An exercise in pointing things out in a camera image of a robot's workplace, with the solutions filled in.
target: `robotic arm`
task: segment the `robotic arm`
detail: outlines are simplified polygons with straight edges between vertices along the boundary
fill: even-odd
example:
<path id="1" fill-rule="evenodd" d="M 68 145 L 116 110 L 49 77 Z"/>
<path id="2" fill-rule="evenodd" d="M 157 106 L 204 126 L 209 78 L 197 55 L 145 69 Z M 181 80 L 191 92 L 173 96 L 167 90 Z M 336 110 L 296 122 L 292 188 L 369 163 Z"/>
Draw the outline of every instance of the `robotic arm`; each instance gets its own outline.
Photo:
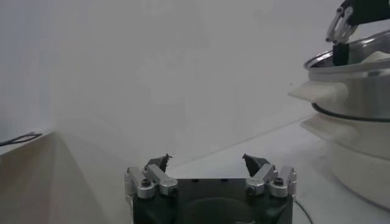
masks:
<path id="1" fill-rule="evenodd" d="M 333 64 L 348 64 L 349 37 L 360 24 L 390 19 L 389 0 L 346 0 L 336 11 L 326 42 L 333 42 Z"/>

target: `robot end effector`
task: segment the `robot end effector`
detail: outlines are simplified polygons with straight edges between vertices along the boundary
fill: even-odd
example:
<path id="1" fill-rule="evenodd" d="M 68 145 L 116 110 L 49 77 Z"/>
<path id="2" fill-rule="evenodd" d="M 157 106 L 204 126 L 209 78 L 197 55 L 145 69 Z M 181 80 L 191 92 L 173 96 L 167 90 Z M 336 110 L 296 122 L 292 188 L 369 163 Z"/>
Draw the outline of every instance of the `robot end effector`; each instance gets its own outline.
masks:
<path id="1" fill-rule="evenodd" d="M 390 19 L 389 0 L 346 0 L 336 11 L 326 41 L 346 43 L 360 24 L 386 19 Z"/>

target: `white table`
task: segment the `white table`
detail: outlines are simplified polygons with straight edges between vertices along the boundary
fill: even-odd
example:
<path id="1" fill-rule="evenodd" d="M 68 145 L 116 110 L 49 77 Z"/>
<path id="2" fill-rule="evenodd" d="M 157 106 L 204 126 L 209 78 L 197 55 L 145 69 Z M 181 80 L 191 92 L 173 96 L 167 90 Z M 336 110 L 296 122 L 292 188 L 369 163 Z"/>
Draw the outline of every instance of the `white table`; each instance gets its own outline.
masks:
<path id="1" fill-rule="evenodd" d="M 169 169 L 176 178 L 248 177 L 244 153 L 297 170 L 297 199 L 315 224 L 390 223 L 390 212 L 346 189 L 332 174 L 325 142 L 295 123 L 210 156 Z M 294 223 L 309 223 L 298 206 Z"/>

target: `black cable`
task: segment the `black cable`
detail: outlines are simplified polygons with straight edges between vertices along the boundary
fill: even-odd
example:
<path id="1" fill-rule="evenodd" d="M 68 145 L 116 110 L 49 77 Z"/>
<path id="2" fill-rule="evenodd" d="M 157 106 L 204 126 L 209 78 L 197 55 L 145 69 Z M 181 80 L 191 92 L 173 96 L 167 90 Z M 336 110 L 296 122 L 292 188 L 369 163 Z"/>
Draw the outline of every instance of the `black cable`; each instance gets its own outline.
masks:
<path id="1" fill-rule="evenodd" d="M 307 210 L 305 209 L 305 207 L 303 207 L 303 205 L 302 205 L 299 201 L 297 201 L 297 200 L 295 200 L 295 203 L 297 203 L 297 205 L 302 209 L 303 213 L 305 213 L 305 215 L 306 215 L 307 218 L 309 219 L 309 222 L 310 222 L 311 224 L 314 224 L 313 219 L 311 218 L 309 212 L 307 212 Z"/>
<path id="2" fill-rule="evenodd" d="M 6 146 L 6 145 L 12 145 L 12 144 L 29 142 L 31 140 L 34 140 L 34 139 L 40 137 L 40 136 L 42 136 L 42 133 L 30 132 L 30 133 L 27 133 L 25 135 L 21 135 L 19 137 L 16 137 L 16 138 L 13 138 L 13 139 L 10 139 L 10 140 L 4 141 L 4 142 L 0 142 L 0 147 Z"/>

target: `white bowl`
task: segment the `white bowl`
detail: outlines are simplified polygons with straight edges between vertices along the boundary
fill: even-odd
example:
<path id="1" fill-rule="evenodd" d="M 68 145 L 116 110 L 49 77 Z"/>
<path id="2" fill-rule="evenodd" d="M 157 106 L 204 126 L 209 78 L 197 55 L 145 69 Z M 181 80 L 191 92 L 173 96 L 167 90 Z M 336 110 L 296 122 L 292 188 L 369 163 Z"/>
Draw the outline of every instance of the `white bowl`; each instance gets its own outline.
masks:
<path id="1" fill-rule="evenodd" d="M 317 114 L 301 126 L 328 142 L 331 168 L 341 182 L 390 209 L 390 123 Z"/>

